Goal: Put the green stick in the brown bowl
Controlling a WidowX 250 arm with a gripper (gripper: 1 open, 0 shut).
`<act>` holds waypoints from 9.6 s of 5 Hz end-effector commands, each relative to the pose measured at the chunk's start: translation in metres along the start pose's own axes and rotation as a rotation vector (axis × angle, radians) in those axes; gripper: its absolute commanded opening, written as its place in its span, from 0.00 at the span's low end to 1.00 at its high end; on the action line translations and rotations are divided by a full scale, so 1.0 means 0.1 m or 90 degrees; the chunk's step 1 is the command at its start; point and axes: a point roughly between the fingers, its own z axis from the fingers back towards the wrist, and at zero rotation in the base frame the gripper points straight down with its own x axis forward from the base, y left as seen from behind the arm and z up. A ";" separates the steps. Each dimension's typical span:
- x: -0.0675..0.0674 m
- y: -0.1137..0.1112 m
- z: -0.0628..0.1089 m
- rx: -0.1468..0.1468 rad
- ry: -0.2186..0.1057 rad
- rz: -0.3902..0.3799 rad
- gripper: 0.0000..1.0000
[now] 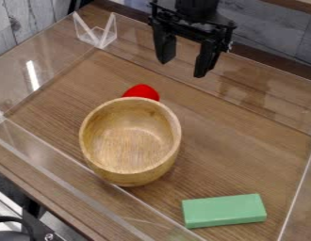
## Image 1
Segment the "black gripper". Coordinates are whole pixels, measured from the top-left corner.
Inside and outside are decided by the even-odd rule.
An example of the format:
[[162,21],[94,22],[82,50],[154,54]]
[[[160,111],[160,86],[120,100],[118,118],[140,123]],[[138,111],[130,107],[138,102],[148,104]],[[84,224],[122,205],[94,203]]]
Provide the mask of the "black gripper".
[[154,30],[156,57],[167,64],[176,57],[176,37],[202,42],[200,54],[195,62],[194,76],[202,78],[214,69],[223,52],[232,49],[236,29],[234,20],[218,12],[220,0],[174,0],[174,8],[167,0],[150,0],[151,16],[148,24]]

